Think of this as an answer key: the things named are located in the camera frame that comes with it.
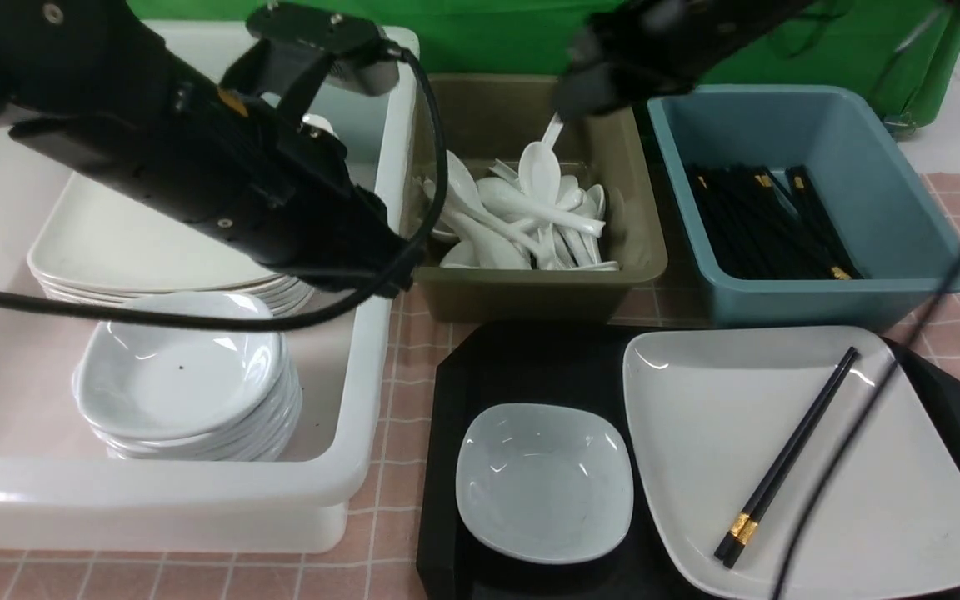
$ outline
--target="white plastic bin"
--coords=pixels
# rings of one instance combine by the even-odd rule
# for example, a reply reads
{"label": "white plastic bin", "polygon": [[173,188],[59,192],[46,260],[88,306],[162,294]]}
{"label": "white plastic bin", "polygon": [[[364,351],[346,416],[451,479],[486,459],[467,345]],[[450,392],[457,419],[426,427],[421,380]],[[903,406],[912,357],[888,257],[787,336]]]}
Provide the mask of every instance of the white plastic bin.
{"label": "white plastic bin", "polygon": [[[213,78],[253,44],[242,23],[153,26]],[[387,33],[418,53],[412,32]],[[402,66],[400,76],[380,98],[325,87],[312,107],[330,119],[352,172],[383,198],[392,224],[403,207],[416,102],[413,74]],[[69,174],[0,132],[0,289],[39,294],[24,256]],[[281,461],[250,463],[107,459],[69,394],[94,324],[0,311],[0,548],[331,549],[369,467],[389,315],[390,301],[373,299],[290,335],[303,417]]]}

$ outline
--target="stack of plates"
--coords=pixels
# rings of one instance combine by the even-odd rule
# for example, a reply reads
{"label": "stack of plates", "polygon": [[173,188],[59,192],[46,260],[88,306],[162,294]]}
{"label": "stack of plates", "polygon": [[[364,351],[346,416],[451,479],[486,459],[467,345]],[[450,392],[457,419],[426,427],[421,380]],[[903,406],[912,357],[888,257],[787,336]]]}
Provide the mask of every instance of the stack of plates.
{"label": "stack of plates", "polygon": [[251,261],[101,183],[73,174],[27,255],[46,296],[118,307],[180,292],[248,293],[274,316],[300,312],[313,288]]}
{"label": "stack of plates", "polygon": [[[270,318],[253,296],[180,292],[127,308],[217,318]],[[72,394],[111,458],[275,460],[302,413],[287,339],[103,322]]]}

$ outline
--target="black serving tray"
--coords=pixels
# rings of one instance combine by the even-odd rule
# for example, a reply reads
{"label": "black serving tray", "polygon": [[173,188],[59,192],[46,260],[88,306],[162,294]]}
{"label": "black serving tray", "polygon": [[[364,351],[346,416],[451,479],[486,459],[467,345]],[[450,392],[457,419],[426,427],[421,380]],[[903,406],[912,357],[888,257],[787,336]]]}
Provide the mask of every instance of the black serving tray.
{"label": "black serving tray", "polygon": [[[417,570],[431,600],[701,600],[666,554],[632,455],[636,504],[621,546],[598,561],[531,565],[488,550],[458,517],[454,471],[469,423],[499,403],[551,403],[608,419],[628,443],[622,358],[659,327],[502,322],[480,327],[439,365],[427,451]],[[903,369],[960,467],[960,381],[907,353]],[[960,588],[929,596],[960,600]]]}

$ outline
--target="brown plastic bin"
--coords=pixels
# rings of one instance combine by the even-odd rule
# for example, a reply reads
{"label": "brown plastic bin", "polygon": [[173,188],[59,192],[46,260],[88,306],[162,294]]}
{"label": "brown plastic bin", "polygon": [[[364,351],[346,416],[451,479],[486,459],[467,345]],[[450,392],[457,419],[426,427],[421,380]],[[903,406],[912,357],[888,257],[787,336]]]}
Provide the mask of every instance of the brown plastic bin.
{"label": "brown plastic bin", "polygon": [[[517,166],[521,152],[543,136],[555,79],[534,76],[447,75],[432,78],[447,148],[477,178],[498,158]],[[418,100],[414,153],[403,194],[404,234],[413,234],[428,199],[420,182],[433,178],[431,125]],[[450,246],[429,240],[426,262],[414,273],[432,316],[441,322],[499,319],[574,319],[605,322],[629,289],[662,276],[668,263],[662,224],[632,111],[567,125],[557,140],[563,173],[587,189],[602,183],[607,224],[599,240],[617,272],[441,269]]]}

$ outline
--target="blue plastic bin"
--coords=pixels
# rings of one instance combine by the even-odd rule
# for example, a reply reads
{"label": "blue plastic bin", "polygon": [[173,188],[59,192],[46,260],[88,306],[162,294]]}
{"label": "blue plastic bin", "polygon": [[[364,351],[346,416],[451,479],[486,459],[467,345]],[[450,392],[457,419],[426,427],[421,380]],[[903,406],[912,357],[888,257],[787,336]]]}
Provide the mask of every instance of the blue plastic bin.
{"label": "blue plastic bin", "polygon": [[[867,103],[839,87],[709,85],[651,100],[662,160],[716,327],[853,324],[888,330],[936,289],[960,250],[906,157]],[[717,264],[685,164],[805,164],[864,280],[746,281]],[[960,277],[957,278],[960,292]]]}

